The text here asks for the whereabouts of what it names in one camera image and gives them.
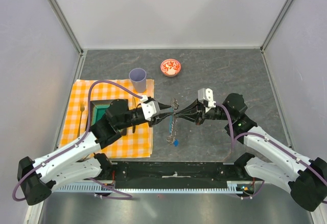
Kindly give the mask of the blue key tag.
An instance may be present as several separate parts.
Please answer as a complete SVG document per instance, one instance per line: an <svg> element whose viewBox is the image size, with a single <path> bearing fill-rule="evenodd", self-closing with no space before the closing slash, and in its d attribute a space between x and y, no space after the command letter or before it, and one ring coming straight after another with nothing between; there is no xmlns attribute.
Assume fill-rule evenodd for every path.
<svg viewBox="0 0 327 224"><path fill-rule="evenodd" d="M175 141L173 142L173 145L174 145L175 147L177 147L178 144L179 144L178 140L175 140Z"/></svg>

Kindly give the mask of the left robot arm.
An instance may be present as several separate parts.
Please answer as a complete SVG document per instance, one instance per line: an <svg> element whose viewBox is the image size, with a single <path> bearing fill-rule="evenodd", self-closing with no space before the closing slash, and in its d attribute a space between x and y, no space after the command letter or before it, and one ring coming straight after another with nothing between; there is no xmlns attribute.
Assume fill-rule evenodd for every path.
<svg viewBox="0 0 327 224"><path fill-rule="evenodd" d="M150 98L134 109L125 100L112 100L104 115L89 126L85 133L67 145L37 159L26 156L18 163L17 179L29 206L47 199L63 185L99 177L108 179L112 174L111 163L99 151L121 138L121 130L147 123L160 123L171 116L170 105Z"/></svg>

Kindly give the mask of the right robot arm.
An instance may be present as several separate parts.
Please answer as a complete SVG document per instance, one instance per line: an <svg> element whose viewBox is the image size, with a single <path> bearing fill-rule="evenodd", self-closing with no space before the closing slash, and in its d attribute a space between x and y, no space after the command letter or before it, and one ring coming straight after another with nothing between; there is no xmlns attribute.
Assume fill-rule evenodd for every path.
<svg viewBox="0 0 327 224"><path fill-rule="evenodd" d="M232 144L252 148L269 159L268 163L247 154L234 166L234 174L240 180L249 176L267 181L288 192L303 209L313 212L320 204L326 204L326 161L315 160L295 152L279 142L246 114L243 96L229 94L222 104L214 101L213 91L203 88L198 99L175 116L197 125L205 120L227 120L225 126Z"/></svg>

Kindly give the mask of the blue carabiner keyring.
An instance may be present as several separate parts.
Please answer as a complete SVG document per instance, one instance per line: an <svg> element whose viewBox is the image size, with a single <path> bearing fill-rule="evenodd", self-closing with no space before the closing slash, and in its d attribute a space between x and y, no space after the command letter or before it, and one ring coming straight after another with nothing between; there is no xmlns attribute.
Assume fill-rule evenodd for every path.
<svg viewBox="0 0 327 224"><path fill-rule="evenodd" d="M169 133L168 136L170 137L172 134L172 124L173 124L173 115L169 116Z"/></svg>

